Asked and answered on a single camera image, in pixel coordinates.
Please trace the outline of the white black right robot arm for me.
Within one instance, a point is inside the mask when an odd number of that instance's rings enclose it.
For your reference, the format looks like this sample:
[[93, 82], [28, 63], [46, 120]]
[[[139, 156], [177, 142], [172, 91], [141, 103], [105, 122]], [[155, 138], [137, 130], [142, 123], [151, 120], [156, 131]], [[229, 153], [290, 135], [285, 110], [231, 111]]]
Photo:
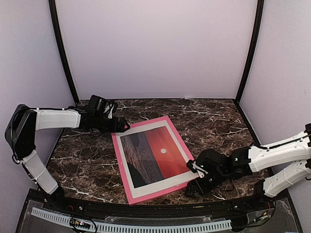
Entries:
[[284, 163], [289, 165], [255, 184], [254, 195], [248, 199], [251, 210], [259, 210], [266, 204], [267, 197], [277, 196], [311, 174], [310, 124], [291, 138], [264, 146], [252, 144], [234, 150], [229, 156], [214, 149], [202, 151], [197, 159], [187, 162], [187, 168], [199, 176], [188, 182], [185, 195], [199, 198], [227, 180], [237, 180]]

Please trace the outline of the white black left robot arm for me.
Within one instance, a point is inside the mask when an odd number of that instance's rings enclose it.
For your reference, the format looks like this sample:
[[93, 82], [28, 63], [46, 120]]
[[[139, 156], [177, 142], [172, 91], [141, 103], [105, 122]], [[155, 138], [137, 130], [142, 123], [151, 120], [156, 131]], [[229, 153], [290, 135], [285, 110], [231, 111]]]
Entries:
[[20, 104], [16, 107], [5, 130], [5, 140], [12, 150], [13, 160], [22, 164], [30, 178], [50, 196], [50, 205], [63, 212], [69, 207], [69, 202], [62, 196], [63, 188], [39, 157], [35, 144], [36, 132], [49, 129], [96, 129], [101, 133], [123, 133], [130, 129], [130, 125], [124, 117], [96, 115], [73, 106], [31, 108]]

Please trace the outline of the red sunset photo print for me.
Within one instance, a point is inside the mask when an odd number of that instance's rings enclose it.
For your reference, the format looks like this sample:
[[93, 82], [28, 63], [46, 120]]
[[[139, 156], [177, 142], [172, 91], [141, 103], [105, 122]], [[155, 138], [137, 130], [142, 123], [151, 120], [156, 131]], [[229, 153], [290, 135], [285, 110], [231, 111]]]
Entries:
[[125, 135], [120, 140], [135, 188], [189, 172], [165, 126]]

